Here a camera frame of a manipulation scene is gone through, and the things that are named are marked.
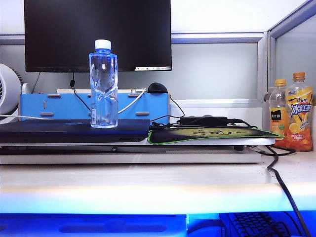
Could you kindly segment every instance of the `dark blue laptop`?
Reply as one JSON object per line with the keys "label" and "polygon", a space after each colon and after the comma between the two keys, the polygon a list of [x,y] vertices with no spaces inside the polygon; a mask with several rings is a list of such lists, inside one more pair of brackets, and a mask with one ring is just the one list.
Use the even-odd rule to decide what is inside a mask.
{"label": "dark blue laptop", "polygon": [[114,143],[147,138],[149,119],[119,119],[115,128],[92,128],[88,119],[24,120],[0,125],[0,143]]}

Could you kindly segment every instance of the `black mouse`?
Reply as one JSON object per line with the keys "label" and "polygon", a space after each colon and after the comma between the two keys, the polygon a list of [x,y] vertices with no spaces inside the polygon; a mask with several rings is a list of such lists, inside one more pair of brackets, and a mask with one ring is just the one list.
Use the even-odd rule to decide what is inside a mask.
{"label": "black mouse", "polygon": [[168,90],[163,84],[154,82],[148,86],[147,93],[168,93]]}

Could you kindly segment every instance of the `mouse pad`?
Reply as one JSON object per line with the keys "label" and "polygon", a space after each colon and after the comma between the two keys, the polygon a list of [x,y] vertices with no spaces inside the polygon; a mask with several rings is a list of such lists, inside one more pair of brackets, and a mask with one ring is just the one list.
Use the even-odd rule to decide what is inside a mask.
{"label": "mouse pad", "polygon": [[284,136],[249,127],[231,126],[224,128],[167,128],[149,132],[148,142],[154,145],[183,142],[195,139],[220,139],[220,138],[256,138]]}

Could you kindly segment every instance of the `orange juice bottle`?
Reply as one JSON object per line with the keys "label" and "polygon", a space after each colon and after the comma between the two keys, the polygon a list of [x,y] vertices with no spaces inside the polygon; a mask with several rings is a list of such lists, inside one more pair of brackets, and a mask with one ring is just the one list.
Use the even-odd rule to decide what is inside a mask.
{"label": "orange juice bottle", "polygon": [[304,80],[305,72],[293,73],[294,84],[286,89],[289,112],[286,147],[298,152],[308,152],[313,148],[311,137],[313,89],[306,85]]}
{"label": "orange juice bottle", "polygon": [[[287,136],[288,131],[288,114],[285,101],[285,79],[276,79],[276,88],[270,95],[270,131],[279,135]],[[276,138],[275,145],[279,147],[286,146],[285,138]]]}

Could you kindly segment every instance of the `white fan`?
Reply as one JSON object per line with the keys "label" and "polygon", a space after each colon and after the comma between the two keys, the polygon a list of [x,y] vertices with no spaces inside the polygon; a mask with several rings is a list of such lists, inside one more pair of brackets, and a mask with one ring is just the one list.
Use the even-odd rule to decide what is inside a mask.
{"label": "white fan", "polygon": [[[6,66],[0,64],[0,114],[18,115],[19,96],[22,90],[21,76]],[[14,117],[0,117],[0,124],[17,120]]]}

